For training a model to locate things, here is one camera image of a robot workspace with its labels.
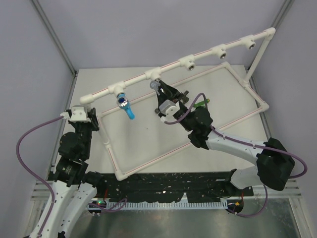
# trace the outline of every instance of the white pipe fitting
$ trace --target white pipe fitting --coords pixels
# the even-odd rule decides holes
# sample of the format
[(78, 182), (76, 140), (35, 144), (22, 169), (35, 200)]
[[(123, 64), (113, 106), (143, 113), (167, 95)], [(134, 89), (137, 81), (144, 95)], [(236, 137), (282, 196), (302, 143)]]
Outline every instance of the white pipe fitting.
[(225, 44), (221, 44), (211, 48), (213, 55), (217, 55), (221, 60), (224, 59), (227, 55), (227, 52), (225, 49), (226, 49)]
[(180, 66), (185, 67), (188, 71), (192, 71), (195, 68), (195, 56), (189, 55), (179, 59)]
[(121, 81), (113, 85), (110, 85), (108, 87), (108, 90), (109, 90), (109, 93), (114, 94), (117, 97), (120, 93), (124, 93), (123, 89), (125, 88), (126, 86), (124, 81)]
[(254, 42), (254, 35), (242, 37), (240, 40), (248, 50), (251, 50), (256, 46), (256, 43)]
[(144, 74), (147, 79), (158, 81), (160, 80), (162, 69), (160, 67), (156, 67), (148, 71), (145, 71)]
[(90, 103), (93, 103), (95, 101), (95, 98), (92, 94), (87, 94), (85, 96), (82, 96), (80, 99), (79, 99), (79, 102), (81, 105), (86, 105), (86, 104), (90, 104)]
[(264, 30), (266, 33), (267, 33), (267, 39), (268, 40), (272, 40), (273, 39), (273, 36), (276, 32), (276, 29), (274, 27), (271, 27), (271, 28), (268, 28), (266, 30)]

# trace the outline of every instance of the white table surface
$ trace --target white table surface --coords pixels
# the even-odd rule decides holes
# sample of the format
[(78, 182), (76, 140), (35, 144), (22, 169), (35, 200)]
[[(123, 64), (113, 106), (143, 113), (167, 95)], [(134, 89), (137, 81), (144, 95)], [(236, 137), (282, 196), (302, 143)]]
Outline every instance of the white table surface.
[[(197, 66), (191, 72), (178, 68), (164, 73), (162, 80), (171, 84), (211, 67)], [(243, 65), (233, 65), (233, 68), (240, 76), (246, 75)], [(71, 106), (78, 105), (81, 96), (100, 91), (113, 83), (142, 74), (148, 69), (150, 67), (81, 69), (78, 73)], [(128, 99), (132, 100), (152, 92), (149, 83), (149, 81), (143, 81), (125, 89)], [(190, 101), (187, 105), (198, 93), (204, 92), (206, 97), (211, 100), (208, 107), (215, 127), (222, 126), (257, 108), (255, 100), (224, 68), (180, 85), (177, 89), (181, 92), (189, 91), (187, 96)], [(157, 105), (157, 99), (154, 96), (132, 105), (131, 108), (135, 114), (134, 120), (130, 120), (123, 110), (103, 118), (114, 153), (123, 172), (189, 142), (187, 138), (189, 133), (181, 125), (166, 125), (160, 122), (159, 117), (154, 113)], [(113, 95), (107, 95), (92, 104), (97, 113), (115, 106), (116, 98)], [(64, 133), (68, 131), (74, 131), (74, 129), (67, 124)], [(266, 140), (259, 115), (227, 129), (226, 132), (249, 139)], [(114, 172), (110, 158), (97, 132), (93, 132), (91, 155), (86, 162), (89, 164), (87, 171)], [(140, 173), (219, 172), (234, 168), (243, 169), (251, 165), (251, 163), (229, 154), (191, 146)]]

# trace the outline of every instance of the blue cylinder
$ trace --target blue cylinder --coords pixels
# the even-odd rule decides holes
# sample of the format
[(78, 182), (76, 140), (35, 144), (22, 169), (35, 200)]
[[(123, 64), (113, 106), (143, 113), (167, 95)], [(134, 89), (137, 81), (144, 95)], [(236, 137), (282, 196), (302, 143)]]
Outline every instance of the blue cylinder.
[(134, 116), (134, 114), (133, 114), (133, 112), (131, 110), (131, 107), (130, 107), (130, 102), (127, 99), (127, 97), (125, 96), (124, 93), (121, 93), (121, 94), (118, 95), (118, 97), (117, 97), (117, 105), (127, 113), (128, 117), (131, 120), (133, 120), (135, 118), (135, 116)]

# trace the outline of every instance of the gray wall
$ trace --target gray wall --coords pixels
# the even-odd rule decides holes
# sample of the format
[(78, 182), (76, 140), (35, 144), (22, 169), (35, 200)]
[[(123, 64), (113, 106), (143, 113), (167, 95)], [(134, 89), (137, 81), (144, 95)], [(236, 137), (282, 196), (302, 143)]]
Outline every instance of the gray wall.
[[(0, 236), (21, 238), (35, 180), (18, 163), (15, 145), (28, 129), (59, 116), (72, 76), (27, 0), (2, 2), (0, 54)], [(25, 163), (43, 177), (57, 130), (52, 124), (22, 142)]]
[[(310, 208), (317, 196), (317, 1), (297, 0), (256, 70), (273, 135), (308, 164), (300, 188)], [(317, 213), (312, 212), (315, 224)]]
[[(77, 69), (164, 65), (263, 31), (283, 2), (40, 0)], [(249, 65), (256, 51), (234, 48), (227, 59)], [(215, 57), (198, 62), (218, 63)]]

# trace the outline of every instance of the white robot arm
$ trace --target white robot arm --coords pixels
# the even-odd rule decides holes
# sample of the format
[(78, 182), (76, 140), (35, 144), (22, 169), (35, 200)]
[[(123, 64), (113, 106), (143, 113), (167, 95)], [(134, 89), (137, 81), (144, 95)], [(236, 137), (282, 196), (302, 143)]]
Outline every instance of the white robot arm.
[(244, 170), (233, 170), (231, 183), (238, 189), (252, 185), (264, 184), (274, 190), (283, 190), (295, 166), (295, 161), (283, 145), (276, 139), (268, 142), (252, 141), (216, 130), (211, 124), (212, 118), (207, 109), (196, 107), (191, 111), (199, 94), (189, 108), (185, 106), (188, 98), (177, 89), (162, 80), (152, 81), (150, 87), (155, 89), (158, 98), (156, 113), (166, 124), (180, 123), (185, 130), (191, 131), (188, 138), (198, 148), (218, 150), (240, 157), (254, 164)]

